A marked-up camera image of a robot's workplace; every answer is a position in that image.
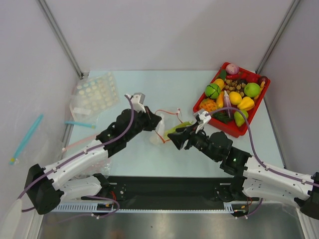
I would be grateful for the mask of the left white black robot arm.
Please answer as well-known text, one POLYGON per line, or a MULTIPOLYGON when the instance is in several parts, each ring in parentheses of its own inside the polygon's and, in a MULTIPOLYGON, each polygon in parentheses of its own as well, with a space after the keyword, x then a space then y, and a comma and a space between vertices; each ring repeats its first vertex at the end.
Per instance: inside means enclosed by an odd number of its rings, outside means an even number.
POLYGON ((70 157, 45 167, 38 164, 29 168, 24 193, 38 214, 44 215, 55 209, 62 201, 109 196, 110 187, 102 174, 87 179, 71 181, 88 167, 110 158, 127 146, 127 143, 142 131, 156 129, 161 117, 148 107, 143 111, 125 109, 106 130, 102 131, 86 147, 70 157))

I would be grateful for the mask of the clear bag with orange zipper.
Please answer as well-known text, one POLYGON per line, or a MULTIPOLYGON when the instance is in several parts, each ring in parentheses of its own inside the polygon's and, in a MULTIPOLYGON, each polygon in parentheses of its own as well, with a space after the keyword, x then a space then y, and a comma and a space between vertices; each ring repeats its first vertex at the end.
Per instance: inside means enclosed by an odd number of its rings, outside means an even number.
POLYGON ((188 121, 183 119, 181 109, 177 107, 158 109, 156 110, 155 114, 162 118, 161 121, 164 122, 165 129, 170 129, 182 122, 188 121))

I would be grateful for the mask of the toy green onion leek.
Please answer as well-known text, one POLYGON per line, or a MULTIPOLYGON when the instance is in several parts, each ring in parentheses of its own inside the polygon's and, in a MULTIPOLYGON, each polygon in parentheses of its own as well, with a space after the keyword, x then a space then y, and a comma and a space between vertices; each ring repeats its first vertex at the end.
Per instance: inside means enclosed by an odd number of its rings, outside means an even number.
POLYGON ((165 144, 170 141, 170 139, 168 138, 169 133, 174 133, 176 132, 177 129, 190 126, 192 124, 193 124, 193 121, 186 121, 170 129, 165 129, 164 122, 161 121, 154 131, 155 134, 150 137, 150 143, 154 145, 159 145, 161 143, 165 144))

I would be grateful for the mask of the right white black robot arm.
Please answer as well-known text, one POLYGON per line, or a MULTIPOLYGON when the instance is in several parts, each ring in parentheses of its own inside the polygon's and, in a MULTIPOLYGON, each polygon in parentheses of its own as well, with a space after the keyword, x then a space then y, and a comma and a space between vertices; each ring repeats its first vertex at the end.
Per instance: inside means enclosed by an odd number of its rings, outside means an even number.
POLYGON ((220 163, 220 168, 234 177, 230 195, 241 200, 245 196, 262 198, 291 205, 304 215, 319 218, 319 174, 297 173, 262 162, 256 156, 232 145, 225 133, 207 136, 183 128, 168 134, 177 149, 195 147, 208 158, 220 163))

